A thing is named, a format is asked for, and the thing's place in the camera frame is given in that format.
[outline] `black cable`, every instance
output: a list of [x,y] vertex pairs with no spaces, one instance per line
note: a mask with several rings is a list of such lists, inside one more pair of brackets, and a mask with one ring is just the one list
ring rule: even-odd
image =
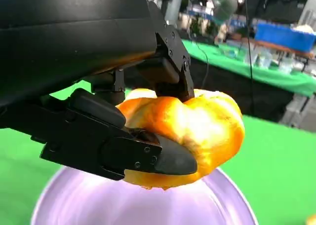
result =
[[251,63],[251,50],[250,50],[250,26],[249,26],[249,17],[248,17],[248,0],[245,0],[245,8],[246,8],[246,26],[247,26],[247,38],[248,38],[248,50],[249,50],[249,62],[250,62],[250,95],[251,95],[251,105],[250,111],[251,115],[255,114],[255,101],[254,101],[254,93],[253,93],[253,76],[252,76],[252,63]]
[[[188,4],[190,4],[190,3],[191,3],[191,11],[193,11],[193,3],[192,3],[190,0],[188,0]],[[204,54],[205,57],[206,57],[206,72],[205,72],[205,76],[204,76],[204,78],[203,78],[203,81],[202,81],[202,84],[201,84],[201,87],[200,87],[200,89],[204,89],[204,86],[205,86],[205,83],[206,83],[206,80],[207,80],[207,76],[208,76],[208,72],[209,72],[208,57],[207,57],[206,52],[203,51],[203,50],[200,48],[200,46],[197,44],[197,42],[194,41],[193,38],[191,37],[190,26],[189,26],[189,33],[188,33],[188,35],[189,35],[189,39],[192,41],[192,43],[194,43],[195,45],[197,45],[198,49],[199,49],[201,52],[203,52],[203,54]]]

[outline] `blue container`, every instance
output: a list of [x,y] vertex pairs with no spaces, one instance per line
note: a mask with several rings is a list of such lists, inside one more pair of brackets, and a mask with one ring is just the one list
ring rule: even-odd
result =
[[310,52],[316,36],[294,31],[281,25],[258,24],[255,39],[285,46],[296,51]]

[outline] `robotic arm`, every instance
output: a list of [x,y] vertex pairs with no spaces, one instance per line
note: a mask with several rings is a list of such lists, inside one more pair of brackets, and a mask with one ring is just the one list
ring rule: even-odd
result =
[[[113,180],[124,170],[186,175],[181,145],[128,129],[115,107],[124,69],[158,96],[194,97],[190,56],[177,31],[146,0],[0,0],[0,128],[44,144],[41,158]],[[49,94],[86,80],[62,101]]]

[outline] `orange bell pepper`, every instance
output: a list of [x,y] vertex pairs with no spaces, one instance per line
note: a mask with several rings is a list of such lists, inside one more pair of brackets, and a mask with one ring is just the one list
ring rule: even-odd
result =
[[186,147],[197,160],[197,172],[171,176],[125,170],[125,181],[145,188],[178,187],[210,174],[232,158],[244,139],[242,115],[227,94],[195,89],[195,97],[182,103],[158,97],[149,89],[136,89],[117,106],[126,127],[144,128]]

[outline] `green table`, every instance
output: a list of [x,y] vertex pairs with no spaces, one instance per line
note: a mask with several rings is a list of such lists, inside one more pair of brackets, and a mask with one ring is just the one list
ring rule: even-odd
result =
[[[55,96],[65,99],[79,83]],[[316,213],[316,136],[244,116],[240,153],[222,169],[236,182],[261,225],[303,225]],[[0,130],[0,225],[29,224],[36,201],[59,165],[39,159],[42,145]]]
[[[198,43],[197,46],[187,40],[183,40],[183,43],[192,57],[206,62],[206,56],[201,51],[203,50],[207,54],[209,64],[250,78],[250,67],[243,62],[244,51],[240,52],[240,55],[236,59],[233,59],[224,55],[222,50],[236,50],[235,47],[221,45],[218,48],[202,43]],[[269,70],[263,70],[256,66],[253,67],[253,79],[307,97],[312,96],[316,92],[316,80],[311,76],[301,72],[293,72],[290,75],[286,75],[279,72],[277,66],[271,66]]]

